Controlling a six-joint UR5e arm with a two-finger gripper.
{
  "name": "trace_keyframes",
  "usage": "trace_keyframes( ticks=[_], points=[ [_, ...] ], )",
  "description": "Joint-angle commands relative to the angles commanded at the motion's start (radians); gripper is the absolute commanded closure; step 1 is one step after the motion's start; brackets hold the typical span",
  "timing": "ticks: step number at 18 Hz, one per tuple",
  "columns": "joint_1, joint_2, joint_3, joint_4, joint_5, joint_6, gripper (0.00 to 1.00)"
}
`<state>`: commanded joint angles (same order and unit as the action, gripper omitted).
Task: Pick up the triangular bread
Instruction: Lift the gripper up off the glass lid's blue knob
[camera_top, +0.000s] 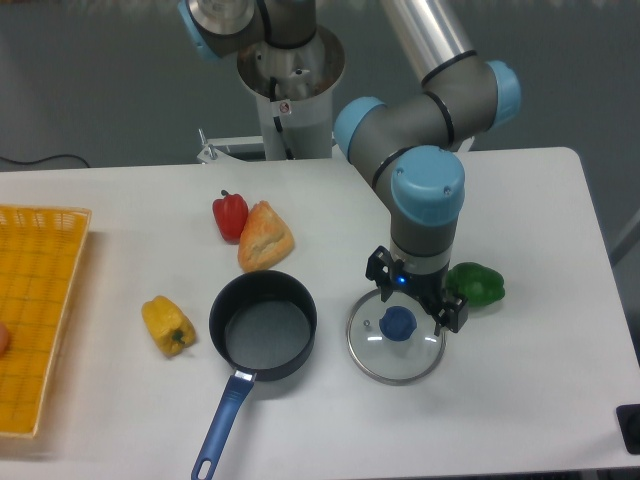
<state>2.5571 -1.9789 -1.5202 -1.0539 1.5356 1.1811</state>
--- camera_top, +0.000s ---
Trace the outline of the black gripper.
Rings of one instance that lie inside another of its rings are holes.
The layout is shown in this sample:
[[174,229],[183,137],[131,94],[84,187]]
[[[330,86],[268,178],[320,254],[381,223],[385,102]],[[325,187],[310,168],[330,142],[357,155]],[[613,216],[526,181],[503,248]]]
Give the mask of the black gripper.
[[379,289],[380,299],[387,302],[394,292],[416,300],[427,313],[433,313],[434,335],[443,329],[458,333],[469,316],[468,299],[464,295],[445,296],[444,278],[449,264],[428,274],[409,273],[401,261],[393,261],[391,253],[379,246],[367,260],[365,277]]

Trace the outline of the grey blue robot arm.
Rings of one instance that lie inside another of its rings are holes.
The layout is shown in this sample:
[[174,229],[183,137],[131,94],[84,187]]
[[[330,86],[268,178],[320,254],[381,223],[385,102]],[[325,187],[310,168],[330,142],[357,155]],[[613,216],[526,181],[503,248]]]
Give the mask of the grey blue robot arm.
[[270,160],[325,158],[338,147],[391,215],[388,247],[366,275],[382,298],[415,299],[438,329],[458,331],[467,299],[445,276],[464,201],[464,170],[453,149],[512,119],[521,105],[516,74],[477,55],[444,1],[387,1],[384,11],[421,85],[389,106],[373,97],[332,110],[345,68],[338,38],[312,1],[182,1],[197,51],[234,55],[255,100]]

